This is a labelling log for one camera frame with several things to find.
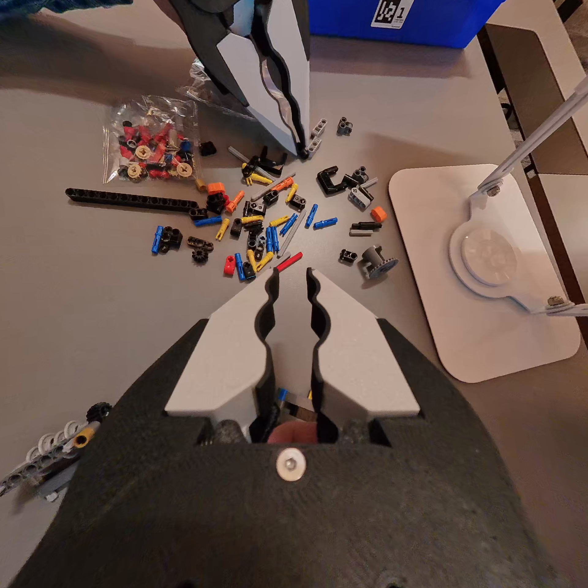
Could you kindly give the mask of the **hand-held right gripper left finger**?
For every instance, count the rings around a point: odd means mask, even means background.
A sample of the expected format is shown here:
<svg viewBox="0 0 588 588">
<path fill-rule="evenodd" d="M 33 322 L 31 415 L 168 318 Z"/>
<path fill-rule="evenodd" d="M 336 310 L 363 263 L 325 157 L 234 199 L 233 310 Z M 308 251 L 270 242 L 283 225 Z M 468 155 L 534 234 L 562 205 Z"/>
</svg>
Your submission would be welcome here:
<svg viewBox="0 0 588 588">
<path fill-rule="evenodd" d="M 269 436 L 276 398 L 267 335 L 275 326 L 279 272 L 254 279 L 202 323 L 204 329 L 169 398 L 169 416 L 238 423 L 254 443 Z"/>
</svg>

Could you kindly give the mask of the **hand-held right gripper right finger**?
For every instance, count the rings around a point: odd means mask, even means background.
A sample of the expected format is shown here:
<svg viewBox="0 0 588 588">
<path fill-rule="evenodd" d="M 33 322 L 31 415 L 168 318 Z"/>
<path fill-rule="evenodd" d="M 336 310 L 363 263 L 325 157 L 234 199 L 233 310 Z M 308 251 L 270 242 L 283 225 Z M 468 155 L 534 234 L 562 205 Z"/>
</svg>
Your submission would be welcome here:
<svg viewBox="0 0 588 588">
<path fill-rule="evenodd" d="M 345 428 L 370 429 L 375 419 L 416 417 L 420 406 L 382 326 L 319 270 L 306 270 L 311 327 L 311 392 L 320 443 L 334 443 Z"/>
</svg>

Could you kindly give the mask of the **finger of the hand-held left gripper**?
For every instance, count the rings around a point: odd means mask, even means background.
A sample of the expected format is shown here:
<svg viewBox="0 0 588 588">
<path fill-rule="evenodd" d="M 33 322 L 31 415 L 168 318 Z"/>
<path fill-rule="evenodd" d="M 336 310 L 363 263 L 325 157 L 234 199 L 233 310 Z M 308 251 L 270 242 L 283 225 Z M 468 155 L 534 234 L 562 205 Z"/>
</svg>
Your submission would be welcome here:
<svg viewBox="0 0 588 588">
<path fill-rule="evenodd" d="M 281 91 L 250 39 L 230 33 L 217 47 L 248 101 L 248 111 L 285 150 L 297 154 L 296 143 L 306 147 L 305 49 L 297 32 L 278 33 L 273 44 L 287 65 Z"/>
<path fill-rule="evenodd" d="M 252 113 L 283 148 L 310 140 L 310 26 L 307 1 L 255 1 L 252 41 L 260 60 L 262 106 Z"/>
</svg>

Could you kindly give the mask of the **pile of lego pieces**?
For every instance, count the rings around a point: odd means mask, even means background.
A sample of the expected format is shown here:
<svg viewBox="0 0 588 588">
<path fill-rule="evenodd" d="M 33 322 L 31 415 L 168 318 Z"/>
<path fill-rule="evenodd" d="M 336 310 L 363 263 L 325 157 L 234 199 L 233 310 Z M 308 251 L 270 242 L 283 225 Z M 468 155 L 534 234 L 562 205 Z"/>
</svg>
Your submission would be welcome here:
<svg viewBox="0 0 588 588">
<path fill-rule="evenodd" d="M 337 134 L 338 135 L 350 135 L 352 131 L 352 123 L 348 121 L 347 118 L 342 117 L 339 121 L 337 126 Z M 376 183 L 377 178 L 373 178 L 372 180 L 369 179 L 368 175 L 366 174 L 365 167 L 360 166 L 356 171 L 352 174 L 345 174 L 342 178 L 342 181 L 335 185 L 332 182 L 332 177 L 338 172 L 339 168 L 337 166 L 332 166 L 320 171 L 317 175 L 318 183 L 326 196 L 332 196 L 339 194 L 345 190 L 348 190 L 349 199 L 361 210 L 367 209 L 369 205 L 371 205 L 373 198 L 369 191 L 367 190 L 372 184 Z M 310 228 L 311 223 L 314 219 L 315 213 L 318 209 L 318 205 L 314 204 L 311 211 L 308 213 L 306 217 L 305 227 L 307 229 Z M 385 220 L 386 215 L 381 217 L 377 217 L 376 209 L 371 211 L 373 213 L 373 218 L 376 219 L 374 222 L 360 222 L 358 224 L 353 224 L 350 229 L 350 235 L 368 235 L 373 233 L 375 229 L 379 229 L 382 226 L 383 220 Z M 316 221 L 313 224 L 313 229 L 318 230 L 328 226 L 333 226 L 337 222 L 336 218 L 324 219 L 321 221 Z M 274 246 L 274 253 L 278 253 L 277 251 L 277 237 L 273 237 L 273 246 Z M 382 247 L 381 246 L 371 246 L 364 252 L 363 261 L 367 264 L 365 266 L 367 277 L 369 279 L 375 279 L 380 275 L 388 273 L 392 270 L 397 264 L 398 260 L 394 258 L 386 259 L 382 254 Z M 282 271 L 289 267 L 290 265 L 294 264 L 296 261 L 302 258 L 302 253 L 296 254 L 291 256 L 288 260 L 283 261 L 282 263 L 277 265 L 277 269 Z M 204 263 L 208 260 L 208 250 L 205 247 L 197 247 L 192 250 L 192 259 L 195 263 Z M 357 259 L 357 254 L 351 252 L 347 249 L 343 249 L 340 255 L 340 261 L 345 263 L 352 263 Z M 239 268 L 240 271 L 240 279 L 248 279 L 247 273 L 243 274 L 244 264 L 240 261 L 239 254 L 234 254 L 233 256 L 229 256 L 227 258 L 229 263 L 229 274 L 232 275 L 232 266 L 235 268 Z"/>
</svg>

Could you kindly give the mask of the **small bag of lego pieces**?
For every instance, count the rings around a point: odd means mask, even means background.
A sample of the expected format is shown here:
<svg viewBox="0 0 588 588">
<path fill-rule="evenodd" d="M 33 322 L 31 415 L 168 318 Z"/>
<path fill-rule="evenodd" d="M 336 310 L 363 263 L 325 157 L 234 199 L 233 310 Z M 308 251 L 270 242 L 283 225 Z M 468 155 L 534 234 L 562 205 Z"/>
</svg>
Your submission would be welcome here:
<svg viewBox="0 0 588 588">
<path fill-rule="evenodd" d="M 110 108 L 104 125 L 104 184 L 203 178 L 195 102 L 144 95 Z"/>
</svg>

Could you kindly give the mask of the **long black lego beam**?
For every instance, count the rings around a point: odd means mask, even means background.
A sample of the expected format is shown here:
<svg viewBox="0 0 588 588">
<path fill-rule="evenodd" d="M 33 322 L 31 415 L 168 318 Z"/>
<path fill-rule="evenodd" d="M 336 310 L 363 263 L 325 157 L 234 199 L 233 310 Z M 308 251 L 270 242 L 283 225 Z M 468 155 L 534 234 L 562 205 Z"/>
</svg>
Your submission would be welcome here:
<svg viewBox="0 0 588 588">
<path fill-rule="evenodd" d="M 137 208 L 148 210 L 163 210 L 166 212 L 188 213 L 192 209 L 198 209 L 195 201 L 163 198 L 156 196 L 144 196 L 135 194 L 123 194 L 106 192 L 102 190 L 89 190 L 69 187 L 65 190 L 71 201 L 83 204 L 120 206 L 123 208 Z"/>
</svg>

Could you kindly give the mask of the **partly built lego model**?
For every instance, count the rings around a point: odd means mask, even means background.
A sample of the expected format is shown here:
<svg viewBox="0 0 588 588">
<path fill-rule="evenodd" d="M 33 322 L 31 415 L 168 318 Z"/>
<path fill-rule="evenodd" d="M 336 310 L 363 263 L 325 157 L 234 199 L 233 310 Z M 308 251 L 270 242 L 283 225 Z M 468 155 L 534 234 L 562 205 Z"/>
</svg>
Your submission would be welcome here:
<svg viewBox="0 0 588 588">
<path fill-rule="evenodd" d="M 54 502 L 65 492 L 100 422 L 70 421 L 57 433 L 43 435 L 25 461 L 1 479 L 1 496 L 24 489 Z"/>
</svg>

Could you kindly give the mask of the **empty clear plastic bag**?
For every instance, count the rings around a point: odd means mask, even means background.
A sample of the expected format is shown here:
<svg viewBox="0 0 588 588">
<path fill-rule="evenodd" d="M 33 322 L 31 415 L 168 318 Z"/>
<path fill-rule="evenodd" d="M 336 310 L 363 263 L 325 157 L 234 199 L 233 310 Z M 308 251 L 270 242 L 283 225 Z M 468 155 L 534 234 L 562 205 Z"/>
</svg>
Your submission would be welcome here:
<svg viewBox="0 0 588 588">
<path fill-rule="evenodd" d="M 190 84 L 182 86 L 178 91 L 193 99 L 199 105 L 206 105 L 223 114 L 237 117 L 243 120 L 255 121 L 238 99 L 230 93 L 223 94 L 213 80 L 205 72 L 199 58 L 195 58 L 189 71 Z"/>
</svg>

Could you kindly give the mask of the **blue plastic bin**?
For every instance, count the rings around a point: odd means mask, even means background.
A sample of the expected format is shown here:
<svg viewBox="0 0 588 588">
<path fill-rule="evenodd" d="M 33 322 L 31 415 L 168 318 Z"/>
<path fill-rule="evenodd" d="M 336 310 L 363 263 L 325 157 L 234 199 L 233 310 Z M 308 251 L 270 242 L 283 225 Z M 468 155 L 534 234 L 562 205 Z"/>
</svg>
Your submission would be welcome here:
<svg viewBox="0 0 588 588">
<path fill-rule="evenodd" d="M 313 35 L 463 49 L 503 1 L 309 1 Z"/>
</svg>

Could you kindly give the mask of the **person's blue denim clothing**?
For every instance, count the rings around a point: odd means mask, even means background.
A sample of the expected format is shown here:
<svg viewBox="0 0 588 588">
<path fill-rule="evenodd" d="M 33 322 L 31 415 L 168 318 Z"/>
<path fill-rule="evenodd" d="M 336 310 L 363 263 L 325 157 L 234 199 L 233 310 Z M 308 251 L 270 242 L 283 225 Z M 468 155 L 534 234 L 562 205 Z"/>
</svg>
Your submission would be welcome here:
<svg viewBox="0 0 588 588">
<path fill-rule="evenodd" d="M 113 8 L 132 5 L 133 1 L 1 1 L 1 23 L 33 16 L 46 9 L 53 13 Z"/>
</svg>

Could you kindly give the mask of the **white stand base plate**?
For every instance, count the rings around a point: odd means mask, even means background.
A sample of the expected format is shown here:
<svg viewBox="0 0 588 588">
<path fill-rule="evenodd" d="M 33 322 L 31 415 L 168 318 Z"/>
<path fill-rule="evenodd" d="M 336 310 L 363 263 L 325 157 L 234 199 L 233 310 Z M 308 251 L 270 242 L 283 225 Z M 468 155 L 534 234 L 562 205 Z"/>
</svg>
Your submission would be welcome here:
<svg viewBox="0 0 588 588">
<path fill-rule="evenodd" d="M 478 383 L 572 357 L 577 318 L 513 168 L 587 103 L 587 78 L 500 165 L 404 169 L 388 191 L 446 371 Z"/>
</svg>

